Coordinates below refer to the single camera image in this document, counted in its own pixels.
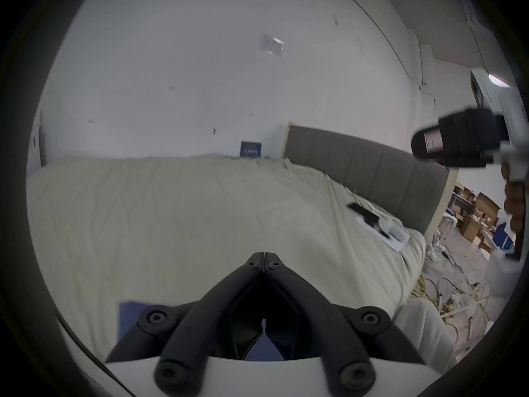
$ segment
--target light fixture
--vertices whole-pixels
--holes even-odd
[[[489,74],[490,82],[493,84],[496,84],[498,87],[509,87],[506,83],[504,83],[501,79],[496,78],[494,75]]]

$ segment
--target clutter on floor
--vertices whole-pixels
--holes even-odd
[[[453,338],[460,361],[480,341],[505,307],[490,296],[485,270],[495,248],[512,249],[514,242],[497,225],[499,206],[456,183],[427,253],[412,295],[433,303]]]

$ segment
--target black phone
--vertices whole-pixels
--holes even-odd
[[[347,207],[362,215],[366,222],[369,221],[378,223],[378,220],[380,219],[379,216],[375,215],[373,212],[370,212],[366,208],[361,207],[361,205],[358,203],[348,204]]]
[[[391,237],[387,235],[384,231],[382,231],[380,229],[380,226],[378,225],[378,220],[380,219],[380,216],[377,216],[366,208],[361,207],[361,205],[358,203],[348,204],[347,207],[360,214],[364,218],[364,221],[367,223],[367,225],[369,225],[371,228],[375,228],[378,232],[380,232],[380,234],[382,234],[388,240],[391,240]]]

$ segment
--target bed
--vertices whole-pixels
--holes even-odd
[[[332,303],[393,316],[422,269],[447,176],[381,144],[291,126],[281,159],[52,163],[28,178],[28,217],[58,310],[104,360],[120,303],[198,300],[256,251],[279,255]],[[353,201],[400,219],[406,247],[395,253],[362,228]]]

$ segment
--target ceiling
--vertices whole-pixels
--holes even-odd
[[[435,59],[468,68],[485,67],[506,82],[514,82],[485,18],[471,0],[390,1],[406,27],[415,31],[419,43],[432,47]]]

